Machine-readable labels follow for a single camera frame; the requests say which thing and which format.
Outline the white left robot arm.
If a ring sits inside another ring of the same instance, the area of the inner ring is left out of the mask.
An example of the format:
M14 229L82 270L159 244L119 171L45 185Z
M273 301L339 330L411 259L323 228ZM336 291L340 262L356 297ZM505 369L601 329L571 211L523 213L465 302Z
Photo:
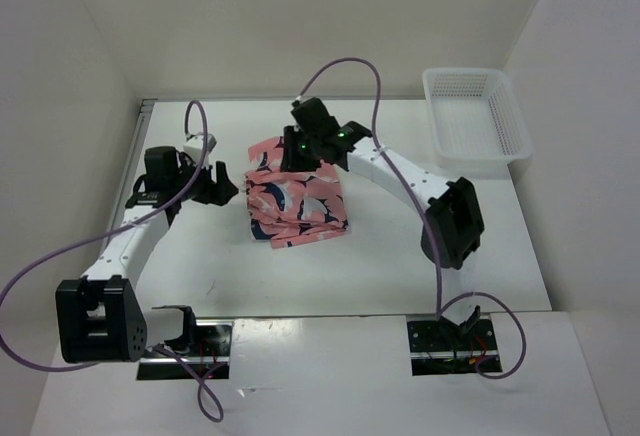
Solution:
M135 362L159 344L180 356L198 347L200 332L190 306L144 309L135 289L185 202L224 206L238 189L224 162L198 163L172 146L146 150L144 168L125 203L122 224L98 260L56 289L61 353L67 363Z

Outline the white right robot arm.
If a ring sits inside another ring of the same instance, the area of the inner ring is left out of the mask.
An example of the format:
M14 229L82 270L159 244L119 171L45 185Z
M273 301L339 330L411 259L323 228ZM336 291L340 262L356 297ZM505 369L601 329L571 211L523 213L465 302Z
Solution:
M283 172L337 166L371 181L421 218L421 248L436 269L435 315L442 317L443 271L461 269L479 248L485 229L473 183L430 173L382 145L371 129L355 121L339 124L316 97L296 98L291 115L295 123L283 130Z

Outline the pink shark print shorts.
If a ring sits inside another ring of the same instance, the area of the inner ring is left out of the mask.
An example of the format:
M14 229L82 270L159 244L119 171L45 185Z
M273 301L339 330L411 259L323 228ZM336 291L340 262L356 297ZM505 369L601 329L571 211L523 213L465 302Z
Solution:
M334 167L283 172L283 155L281 137L248 148L252 169L244 188L252 239L281 249L345 235L350 226Z

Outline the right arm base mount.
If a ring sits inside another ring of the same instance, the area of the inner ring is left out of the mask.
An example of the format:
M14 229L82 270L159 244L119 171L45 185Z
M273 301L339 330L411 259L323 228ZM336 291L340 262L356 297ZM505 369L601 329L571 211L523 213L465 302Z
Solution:
M406 321L413 376L503 372L493 324L488 317L456 324L445 317Z

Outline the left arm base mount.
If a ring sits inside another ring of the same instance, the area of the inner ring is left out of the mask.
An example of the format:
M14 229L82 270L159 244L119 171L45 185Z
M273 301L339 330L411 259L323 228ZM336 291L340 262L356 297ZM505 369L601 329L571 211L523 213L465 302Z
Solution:
M228 320L200 320L189 337L164 343L199 377L208 380L227 380L230 372L233 322ZM191 375L172 356L149 348L138 364L137 381L177 381L191 379Z

